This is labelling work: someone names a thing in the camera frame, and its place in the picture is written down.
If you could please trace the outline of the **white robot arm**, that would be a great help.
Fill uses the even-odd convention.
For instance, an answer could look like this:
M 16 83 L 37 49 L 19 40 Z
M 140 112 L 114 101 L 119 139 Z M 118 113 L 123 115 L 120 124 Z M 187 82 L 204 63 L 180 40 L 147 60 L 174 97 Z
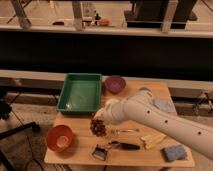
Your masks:
M 160 131 L 213 160 L 213 127 L 160 110 L 155 106 L 154 96 L 149 89 L 141 89 L 122 100 L 109 99 L 95 113 L 94 118 L 112 125 L 128 120 L 135 121 Z

